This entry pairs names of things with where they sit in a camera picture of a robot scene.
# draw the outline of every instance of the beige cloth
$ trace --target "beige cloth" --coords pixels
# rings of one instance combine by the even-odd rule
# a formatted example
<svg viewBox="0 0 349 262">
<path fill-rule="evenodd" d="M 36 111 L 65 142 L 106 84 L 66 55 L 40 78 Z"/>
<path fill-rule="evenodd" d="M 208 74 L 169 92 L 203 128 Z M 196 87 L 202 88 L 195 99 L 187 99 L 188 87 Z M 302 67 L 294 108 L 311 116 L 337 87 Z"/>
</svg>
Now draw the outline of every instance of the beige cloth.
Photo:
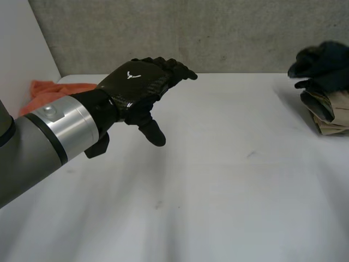
<svg viewBox="0 0 349 262">
<path fill-rule="evenodd" d="M 314 122 L 323 135 L 349 134 L 349 92 L 323 94 L 304 91 L 302 102 L 314 114 Z"/>
</svg>

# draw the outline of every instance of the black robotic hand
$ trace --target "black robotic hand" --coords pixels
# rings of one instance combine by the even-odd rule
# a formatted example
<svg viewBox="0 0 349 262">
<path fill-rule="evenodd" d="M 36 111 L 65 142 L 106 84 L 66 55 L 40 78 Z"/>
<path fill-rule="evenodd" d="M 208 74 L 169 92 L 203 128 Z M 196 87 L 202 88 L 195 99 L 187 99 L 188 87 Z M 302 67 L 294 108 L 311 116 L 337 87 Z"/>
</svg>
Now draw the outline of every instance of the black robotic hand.
<svg viewBox="0 0 349 262">
<path fill-rule="evenodd" d="M 310 78 L 296 83 L 309 92 L 336 92 L 349 89 L 349 47 L 327 41 L 298 53 L 288 70 L 290 78 Z"/>
<path fill-rule="evenodd" d="M 137 125 L 151 143 L 164 146 L 166 138 L 151 110 L 168 89 L 186 79 L 195 80 L 197 75 L 175 59 L 133 59 L 103 79 L 97 88 L 113 99 L 119 122 Z"/>
</svg>

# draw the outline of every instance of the white wall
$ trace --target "white wall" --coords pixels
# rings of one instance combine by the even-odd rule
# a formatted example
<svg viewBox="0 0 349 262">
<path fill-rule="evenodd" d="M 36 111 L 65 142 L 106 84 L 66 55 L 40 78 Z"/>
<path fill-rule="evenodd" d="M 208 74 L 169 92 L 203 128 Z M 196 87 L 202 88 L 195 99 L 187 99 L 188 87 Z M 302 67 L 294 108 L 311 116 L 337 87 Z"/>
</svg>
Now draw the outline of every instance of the white wall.
<svg viewBox="0 0 349 262">
<path fill-rule="evenodd" d="M 61 78 L 26 0 L 0 1 L 0 99 L 17 117 L 31 80 Z"/>
</svg>

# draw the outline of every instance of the silver metal band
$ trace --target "silver metal band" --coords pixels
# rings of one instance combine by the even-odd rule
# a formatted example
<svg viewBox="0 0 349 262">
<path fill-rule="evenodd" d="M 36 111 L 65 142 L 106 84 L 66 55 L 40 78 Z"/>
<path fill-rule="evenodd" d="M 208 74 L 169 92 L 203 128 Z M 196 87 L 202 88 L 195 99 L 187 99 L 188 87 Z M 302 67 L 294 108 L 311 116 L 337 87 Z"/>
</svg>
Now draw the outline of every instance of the silver metal band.
<svg viewBox="0 0 349 262">
<path fill-rule="evenodd" d="M 99 132 L 92 116 L 73 97 L 62 97 L 32 113 L 52 130 L 61 142 L 68 161 L 94 145 L 99 139 Z"/>
</svg>

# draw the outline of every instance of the pile of clothes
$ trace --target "pile of clothes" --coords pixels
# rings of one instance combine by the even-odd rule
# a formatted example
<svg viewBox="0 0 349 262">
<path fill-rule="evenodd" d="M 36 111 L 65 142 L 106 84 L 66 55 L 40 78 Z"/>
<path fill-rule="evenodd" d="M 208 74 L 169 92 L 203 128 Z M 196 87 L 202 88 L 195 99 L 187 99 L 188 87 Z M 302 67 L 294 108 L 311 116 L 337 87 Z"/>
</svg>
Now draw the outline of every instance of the pile of clothes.
<svg viewBox="0 0 349 262">
<path fill-rule="evenodd" d="M 328 41 L 298 53 L 288 71 L 323 135 L 349 134 L 349 47 Z"/>
</svg>

